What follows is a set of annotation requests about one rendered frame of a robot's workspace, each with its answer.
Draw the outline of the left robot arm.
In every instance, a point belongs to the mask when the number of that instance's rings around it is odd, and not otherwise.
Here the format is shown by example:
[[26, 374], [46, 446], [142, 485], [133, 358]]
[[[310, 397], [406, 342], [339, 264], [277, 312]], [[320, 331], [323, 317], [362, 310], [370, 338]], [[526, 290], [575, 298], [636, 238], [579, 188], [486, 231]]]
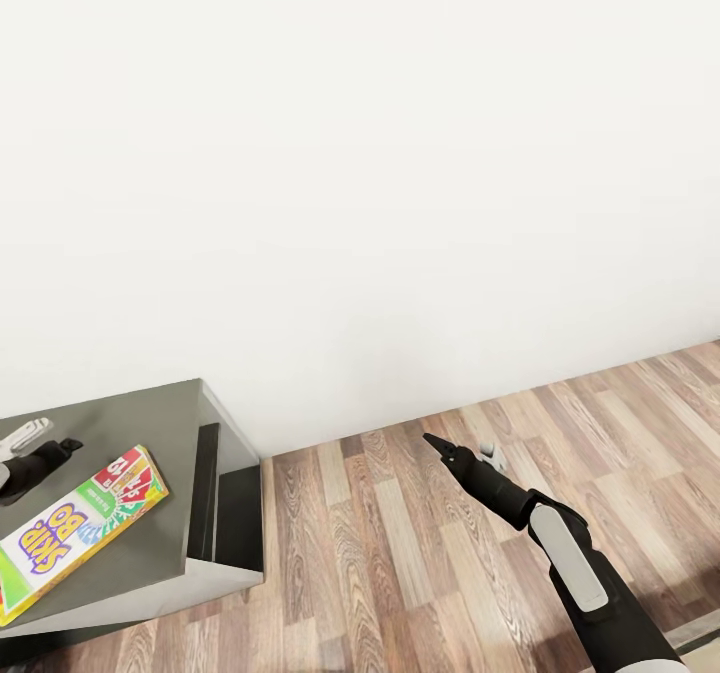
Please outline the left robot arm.
[[23, 450], [53, 428], [48, 418], [31, 420], [7, 438], [0, 440], [0, 504], [14, 504], [34, 487], [38, 486], [55, 470], [60, 468], [71, 453], [83, 447], [72, 438], [62, 442], [46, 441], [32, 454]]

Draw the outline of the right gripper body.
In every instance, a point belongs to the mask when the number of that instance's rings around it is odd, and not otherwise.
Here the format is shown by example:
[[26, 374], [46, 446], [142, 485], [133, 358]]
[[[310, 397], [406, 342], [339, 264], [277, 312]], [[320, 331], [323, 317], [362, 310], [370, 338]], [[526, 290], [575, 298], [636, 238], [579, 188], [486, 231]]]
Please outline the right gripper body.
[[448, 468], [467, 494], [470, 494], [491, 512], [494, 512], [496, 495], [500, 493], [500, 489], [506, 483], [510, 482], [508, 478], [505, 478], [487, 463], [480, 461], [467, 446], [463, 446], [459, 450], [456, 458], [453, 459], [453, 463]]

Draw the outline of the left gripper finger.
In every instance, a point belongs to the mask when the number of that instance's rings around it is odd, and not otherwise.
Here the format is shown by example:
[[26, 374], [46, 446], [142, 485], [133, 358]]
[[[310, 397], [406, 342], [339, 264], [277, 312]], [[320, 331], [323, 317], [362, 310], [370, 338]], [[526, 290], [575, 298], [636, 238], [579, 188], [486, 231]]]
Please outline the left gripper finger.
[[72, 438], [65, 438], [59, 445], [64, 448], [69, 454], [83, 447], [83, 443], [79, 440], [73, 440]]

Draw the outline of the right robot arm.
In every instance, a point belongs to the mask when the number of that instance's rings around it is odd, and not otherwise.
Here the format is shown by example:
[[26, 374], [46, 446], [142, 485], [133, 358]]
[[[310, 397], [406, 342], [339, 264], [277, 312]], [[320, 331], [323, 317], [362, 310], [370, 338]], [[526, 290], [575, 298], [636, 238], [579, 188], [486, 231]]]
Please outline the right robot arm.
[[595, 673], [691, 673], [604, 553], [592, 549], [589, 523], [535, 488], [523, 490], [501, 473], [498, 442], [480, 454], [431, 433], [424, 439], [465, 489], [491, 512], [528, 535], [551, 561], [550, 579]]

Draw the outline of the board game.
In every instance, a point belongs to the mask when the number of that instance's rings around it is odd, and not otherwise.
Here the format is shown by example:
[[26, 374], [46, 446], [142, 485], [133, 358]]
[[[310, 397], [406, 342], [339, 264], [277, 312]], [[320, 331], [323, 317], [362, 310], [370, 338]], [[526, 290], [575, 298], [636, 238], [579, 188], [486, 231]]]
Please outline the board game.
[[136, 445], [0, 540], [0, 626], [20, 616], [169, 492]]

